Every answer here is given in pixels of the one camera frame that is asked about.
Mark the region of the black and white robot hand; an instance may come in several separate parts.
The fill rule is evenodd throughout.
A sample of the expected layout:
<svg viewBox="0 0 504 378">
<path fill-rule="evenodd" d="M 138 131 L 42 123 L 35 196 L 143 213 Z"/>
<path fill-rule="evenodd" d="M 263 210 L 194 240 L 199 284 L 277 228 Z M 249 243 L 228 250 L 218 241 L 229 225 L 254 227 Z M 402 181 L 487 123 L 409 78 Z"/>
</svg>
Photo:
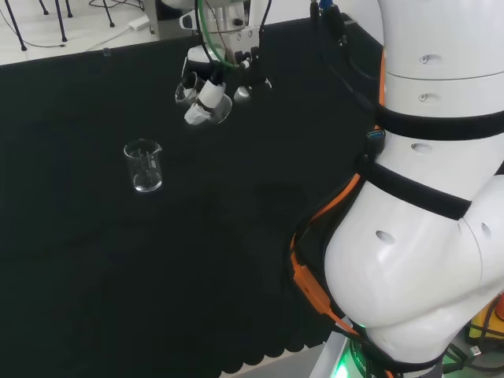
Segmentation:
<svg viewBox="0 0 504 378">
<path fill-rule="evenodd" d="M 233 96 L 226 94 L 226 75 L 231 69 L 206 54 L 201 46 L 192 47 L 183 63 L 181 81 L 176 88 L 175 103 L 185 106 L 183 116 L 190 126 L 219 124 L 226 120 L 235 103 L 249 102 L 270 89 L 272 84 L 261 70 L 261 49 L 235 54 L 242 61 L 236 70 L 239 85 Z"/>
</svg>

